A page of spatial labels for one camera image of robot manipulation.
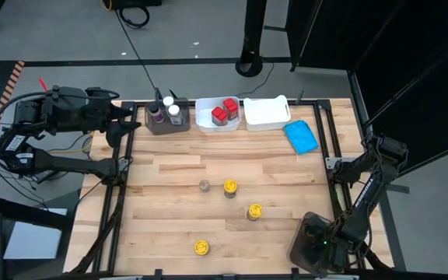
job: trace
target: blue object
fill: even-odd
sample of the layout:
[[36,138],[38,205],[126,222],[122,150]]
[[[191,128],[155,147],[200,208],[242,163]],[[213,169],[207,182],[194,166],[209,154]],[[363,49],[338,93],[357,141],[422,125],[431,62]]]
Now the blue object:
[[292,122],[285,125],[283,129],[297,154],[303,155],[306,152],[317,149],[316,138],[305,121]]

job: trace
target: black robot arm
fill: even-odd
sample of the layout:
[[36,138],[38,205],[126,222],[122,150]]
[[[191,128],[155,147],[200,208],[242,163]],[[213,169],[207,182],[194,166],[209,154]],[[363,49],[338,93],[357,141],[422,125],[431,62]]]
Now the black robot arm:
[[289,259],[310,273],[325,277],[327,271],[340,272],[349,266],[348,253],[369,247],[364,243],[369,229],[369,216],[388,184],[397,178],[407,163],[407,146],[384,136],[372,136],[365,142],[367,151],[359,158],[345,162],[338,160],[328,174],[334,184],[350,184],[371,171],[367,183],[351,208],[334,222],[308,212],[297,228],[289,251]]
[[88,88],[84,93],[80,89],[54,86],[42,96],[19,101],[12,126],[5,129],[0,137],[0,160],[5,163],[0,162],[0,166],[23,176],[55,170],[92,173],[111,182],[121,169],[115,159],[90,161],[52,156],[26,143],[30,137],[41,140],[43,131],[56,135],[65,131],[88,133],[98,130],[107,133],[107,142],[111,147],[118,147],[122,136],[141,124],[121,120],[132,115],[132,112],[114,106],[111,93],[100,88]]

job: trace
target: white container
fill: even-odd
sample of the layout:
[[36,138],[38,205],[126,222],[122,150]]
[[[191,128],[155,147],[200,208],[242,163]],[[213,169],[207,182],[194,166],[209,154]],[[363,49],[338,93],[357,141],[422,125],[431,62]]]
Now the white container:
[[196,111],[196,124],[201,132],[221,132],[221,131],[235,131],[240,126],[241,122],[241,108],[238,106],[238,117],[231,121],[227,121],[224,126],[217,126],[212,122],[212,110],[219,106],[224,107],[224,100],[232,98],[236,104],[240,104],[238,97],[216,97],[216,98],[201,98],[196,100],[194,110]]
[[292,119],[288,100],[280,95],[274,99],[243,101],[248,131],[282,129]]

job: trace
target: gray floor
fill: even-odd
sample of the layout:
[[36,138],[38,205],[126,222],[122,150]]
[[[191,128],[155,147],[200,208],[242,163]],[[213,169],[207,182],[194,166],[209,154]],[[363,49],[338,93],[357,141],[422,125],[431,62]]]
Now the gray floor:
[[[269,0],[265,23],[284,26],[287,1]],[[142,30],[129,34],[142,58],[233,58],[243,43],[245,1],[165,0],[149,9],[152,19]],[[261,53],[289,56],[285,33],[264,31]],[[105,12],[97,0],[7,0],[0,13],[0,60],[24,61],[134,59],[135,56],[112,12]],[[299,69],[289,72],[289,64],[275,64],[268,83],[254,97],[284,94],[297,97],[351,97],[345,72]],[[271,64],[256,78],[236,74],[234,65],[148,66],[156,86],[172,89],[189,98],[228,96],[252,90],[261,84]],[[13,96],[40,90],[39,78],[48,86],[101,86],[121,94],[124,100],[151,99],[153,90],[140,66],[55,67],[23,69]],[[10,108],[3,122],[12,120]],[[45,149],[66,147],[78,133],[46,137],[36,142]],[[0,196],[28,205],[0,179]],[[35,194],[54,207],[70,208],[82,176],[69,174],[37,186]],[[407,185],[411,194],[390,193],[404,259],[409,271],[448,273],[448,156],[402,177],[396,184]],[[18,278],[57,274],[62,258],[39,265]]]

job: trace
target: wooden table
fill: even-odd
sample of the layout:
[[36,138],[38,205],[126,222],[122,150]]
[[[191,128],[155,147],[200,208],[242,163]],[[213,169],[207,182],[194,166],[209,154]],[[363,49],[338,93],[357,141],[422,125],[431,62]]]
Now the wooden table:
[[[359,156],[363,149],[350,99],[332,99],[331,106],[342,155]],[[305,120],[318,139],[312,106],[290,110],[292,120]],[[138,115],[144,123],[144,112]],[[237,131],[204,134],[193,111],[191,118],[187,132],[154,136],[145,127],[135,132],[115,274],[153,275],[156,268],[165,275],[291,273],[294,265],[286,254],[299,219],[306,212],[333,218],[320,148],[298,156],[282,130],[249,132],[242,120]],[[91,156],[111,153],[105,135],[96,133]],[[228,179],[238,183],[234,199],[223,194]],[[86,176],[81,195],[98,180]],[[200,180],[210,182],[208,193],[199,191]],[[361,188],[354,186],[352,200]],[[104,194],[105,187],[98,187],[78,206],[64,271],[75,267],[96,239]],[[264,208],[256,222],[245,218],[253,203]],[[373,251],[392,265],[379,207],[371,225]],[[208,255],[195,254],[197,240],[208,241]],[[110,242],[105,244],[107,252]],[[103,269],[106,259],[103,254]]]

